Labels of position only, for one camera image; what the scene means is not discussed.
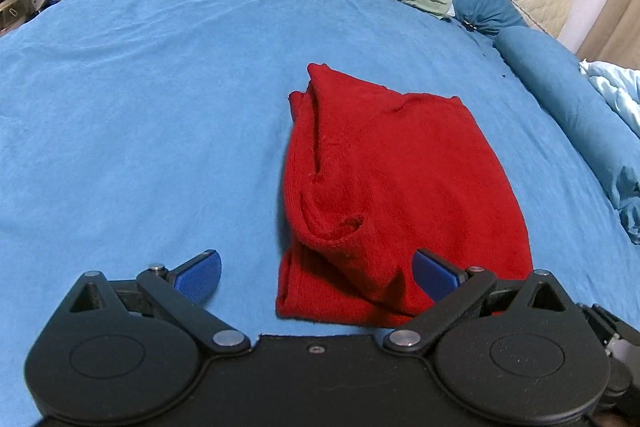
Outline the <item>blue bed sheet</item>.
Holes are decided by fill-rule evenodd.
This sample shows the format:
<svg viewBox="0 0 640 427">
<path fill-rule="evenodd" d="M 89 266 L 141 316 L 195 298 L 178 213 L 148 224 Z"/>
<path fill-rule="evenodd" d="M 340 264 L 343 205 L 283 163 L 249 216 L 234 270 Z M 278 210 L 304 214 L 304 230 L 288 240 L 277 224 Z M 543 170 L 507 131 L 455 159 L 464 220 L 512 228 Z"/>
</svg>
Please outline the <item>blue bed sheet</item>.
<svg viewBox="0 0 640 427">
<path fill-rule="evenodd" d="M 77 277 L 215 249 L 208 309 L 250 337 L 342 335 L 274 311 L 288 96 L 311 63 L 456 96 L 518 198 L 536 267 L 639 321 L 639 249 L 489 38 L 394 0 L 63 0 L 1 40 L 1 421 L 40 418 L 28 351 Z"/>
</svg>

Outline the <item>light blue blanket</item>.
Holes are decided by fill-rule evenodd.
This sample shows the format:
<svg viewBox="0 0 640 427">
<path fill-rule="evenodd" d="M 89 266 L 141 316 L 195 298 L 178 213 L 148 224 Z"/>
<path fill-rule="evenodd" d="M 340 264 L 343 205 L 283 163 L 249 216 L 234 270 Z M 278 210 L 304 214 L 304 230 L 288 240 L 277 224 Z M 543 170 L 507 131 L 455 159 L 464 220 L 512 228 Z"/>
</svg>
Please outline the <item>light blue blanket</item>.
<svg viewBox="0 0 640 427">
<path fill-rule="evenodd" d="M 640 72 L 603 61 L 581 61 L 579 69 L 608 107 L 640 136 Z"/>
</svg>

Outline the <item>red knit sweater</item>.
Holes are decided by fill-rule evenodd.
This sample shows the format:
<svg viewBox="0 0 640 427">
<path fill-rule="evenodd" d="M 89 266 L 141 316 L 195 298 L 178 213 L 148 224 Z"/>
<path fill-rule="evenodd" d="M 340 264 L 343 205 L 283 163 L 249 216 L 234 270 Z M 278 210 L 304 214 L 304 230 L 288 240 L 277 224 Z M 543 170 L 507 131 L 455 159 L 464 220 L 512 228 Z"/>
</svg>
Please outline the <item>red knit sweater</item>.
<svg viewBox="0 0 640 427">
<path fill-rule="evenodd" d="M 290 96 L 280 317 L 404 324 L 433 303 L 412 274 L 422 248 L 460 269 L 527 277 L 521 208 L 460 100 L 401 94 L 326 65 L 308 74 Z"/>
</svg>

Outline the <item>blue rolled duvet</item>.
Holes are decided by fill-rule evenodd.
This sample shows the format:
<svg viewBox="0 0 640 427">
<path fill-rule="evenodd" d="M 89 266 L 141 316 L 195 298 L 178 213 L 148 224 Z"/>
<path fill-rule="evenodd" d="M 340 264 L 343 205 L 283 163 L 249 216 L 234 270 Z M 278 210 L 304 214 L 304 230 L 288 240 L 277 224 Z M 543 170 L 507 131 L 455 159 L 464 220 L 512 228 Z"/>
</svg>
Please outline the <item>blue rolled duvet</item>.
<svg viewBox="0 0 640 427">
<path fill-rule="evenodd" d="M 579 72 L 578 58 L 541 31 L 513 26 L 494 41 L 503 60 L 582 155 L 639 242 L 639 138 Z"/>
</svg>

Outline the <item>dark blue pillow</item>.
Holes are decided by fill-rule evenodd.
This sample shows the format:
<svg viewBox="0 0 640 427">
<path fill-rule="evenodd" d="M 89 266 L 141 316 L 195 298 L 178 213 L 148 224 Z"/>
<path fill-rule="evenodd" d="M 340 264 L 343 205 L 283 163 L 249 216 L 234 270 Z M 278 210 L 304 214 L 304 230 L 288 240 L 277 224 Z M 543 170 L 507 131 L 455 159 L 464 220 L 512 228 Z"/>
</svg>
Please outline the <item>dark blue pillow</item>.
<svg viewBox="0 0 640 427">
<path fill-rule="evenodd" d="M 456 19 L 468 29 L 495 38 L 509 27 L 526 27 L 511 0 L 452 0 Z"/>
</svg>

